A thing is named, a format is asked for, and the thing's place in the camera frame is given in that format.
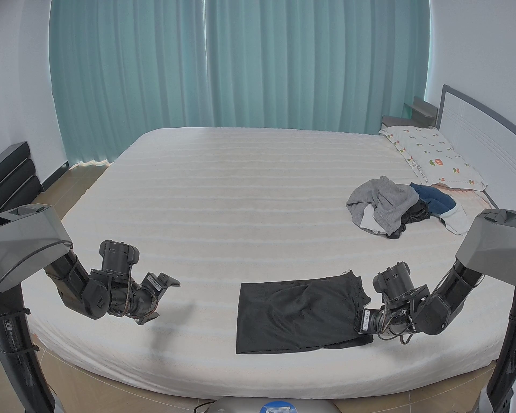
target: white label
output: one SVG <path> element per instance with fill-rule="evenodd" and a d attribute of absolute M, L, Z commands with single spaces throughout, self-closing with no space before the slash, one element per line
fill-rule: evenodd
<path fill-rule="evenodd" d="M 158 284 L 158 282 L 154 279 L 154 277 L 152 275 L 150 275 L 150 274 L 147 275 L 147 279 L 154 286 L 154 288 L 156 288 L 158 291 L 162 290 L 162 286 Z"/>
<path fill-rule="evenodd" d="M 369 310 L 364 310 L 364 322 L 362 323 L 362 331 L 367 331 L 369 328 Z"/>

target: robotic arm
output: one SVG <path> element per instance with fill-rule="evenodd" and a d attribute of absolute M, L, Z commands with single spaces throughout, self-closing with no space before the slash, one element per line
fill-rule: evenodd
<path fill-rule="evenodd" d="M 131 277 L 139 251 L 132 245 L 103 241 L 102 269 L 86 272 L 51 206 L 24 205 L 0 213 L 0 361 L 29 413 L 62 413 L 57 395 L 41 372 L 30 339 L 20 283 L 44 269 L 63 303 L 91 319 L 108 313 L 142 325 L 156 317 L 168 287 L 180 283 L 166 274 L 147 273 L 141 284 Z"/>
<path fill-rule="evenodd" d="M 453 321 L 471 290 L 483 275 L 516 285 L 516 211 L 484 210 L 480 213 L 456 253 L 456 261 L 430 293 L 425 285 L 414 288 L 405 262 L 378 273 L 373 279 L 383 296 L 379 309 L 364 309 L 355 320 L 355 330 L 382 340 L 410 338 L 423 332 L 436 335 Z M 505 341 L 488 385 L 482 390 L 473 413 L 505 413 L 516 379 L 516 290 Z"/>

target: black leather headboard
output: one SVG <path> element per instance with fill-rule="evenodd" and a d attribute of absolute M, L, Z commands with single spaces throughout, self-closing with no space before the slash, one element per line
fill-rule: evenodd
<path fill-rule="evenodd" d="M 0 212 L 31 203 L 41 192 L 27 142 L 0 153 Z"/>

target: blue clothing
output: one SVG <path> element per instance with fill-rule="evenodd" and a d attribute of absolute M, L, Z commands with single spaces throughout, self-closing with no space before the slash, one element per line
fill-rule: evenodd
<path fill-rule="evenodd" d="M 450 195 L 444 194 L 433 186 L 411 183 L 422 201 L 428 204 L 428 210 L 432 214 L 441 215 L 455 207 L 455 201 Z"/>

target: fitted sheet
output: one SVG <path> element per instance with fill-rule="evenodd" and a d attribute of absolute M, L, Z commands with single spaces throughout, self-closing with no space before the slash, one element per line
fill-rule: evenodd
<path fill-rule="evenodd" d="M 242 282 L 313 279 L 347 269 L 373 277 L 406 261 L 414 285 L 432 290 L 463 237 L 437 218 L 410 224 L 398 240 L 351 222 L 345 202 L 386 175 L 417 182 L 381 136 L 273 129 L 161 129 L 141 136 L 72 207 L 63 224 L 86 269 L 100 268 L 105 239 L 136 246 L 133 277 L 164 272 L 182 286 L 160 317 L 90 320 L 67 309 L 43 272 L 23 282 L 31 330 L 63 359 L 157 392 L 216 398 L 348 398 L 405 391 L 486 366 L 501 349 L 512 288 L 490 277 L 438 336 L 416 335 L 341 350 L 238 355 Z M 460 202 L 472 217 L 486 204 Z"/>

